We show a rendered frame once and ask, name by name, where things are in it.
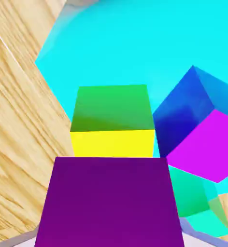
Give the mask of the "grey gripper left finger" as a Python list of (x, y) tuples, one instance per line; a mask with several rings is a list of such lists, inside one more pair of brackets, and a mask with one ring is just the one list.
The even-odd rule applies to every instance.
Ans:
[(0, 242), (0, 247), (34, 247), (39, 226), (33, 231)]

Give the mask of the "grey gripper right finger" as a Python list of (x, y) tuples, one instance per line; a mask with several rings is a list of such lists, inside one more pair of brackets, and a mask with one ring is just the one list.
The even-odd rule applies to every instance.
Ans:
[(186, 218), (179, 218), (185, 247), (228, 247), (228, 242), (195, 231)]

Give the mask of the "small purple cube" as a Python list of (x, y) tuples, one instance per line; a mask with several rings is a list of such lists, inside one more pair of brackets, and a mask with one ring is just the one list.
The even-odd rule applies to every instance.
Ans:
[(184, 247), (167, 160), (57, 157), (35, 247)]

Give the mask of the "small teal green cube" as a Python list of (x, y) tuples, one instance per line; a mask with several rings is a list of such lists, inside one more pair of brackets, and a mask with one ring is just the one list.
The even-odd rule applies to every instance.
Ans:
[(178, 216), (195, 231), (213, 237), (228, 235), (228, 220), (214, 182), (169, 166)]

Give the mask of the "small magenta cube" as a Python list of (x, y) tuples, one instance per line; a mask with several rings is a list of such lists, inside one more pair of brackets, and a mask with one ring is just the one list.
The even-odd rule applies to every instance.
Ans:
[(228, 84), (192, 66), (153, 113), (161, 157), (219, 183), (228, 177)]

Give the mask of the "small yellow cube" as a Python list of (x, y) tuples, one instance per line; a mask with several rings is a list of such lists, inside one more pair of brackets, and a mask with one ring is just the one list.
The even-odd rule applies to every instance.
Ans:
[(152, 157), (155, 127), (147, 86), (79, 87), (70, 136), (76, 157)]

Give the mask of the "large cyan box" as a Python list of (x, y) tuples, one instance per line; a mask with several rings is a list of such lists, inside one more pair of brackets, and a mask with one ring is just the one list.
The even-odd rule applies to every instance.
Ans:
[(228, 0), (67, 2), (35, 63), (71, 121), (81, 86), (145, 84), (153, 115), (192, 66), (228, 84)]

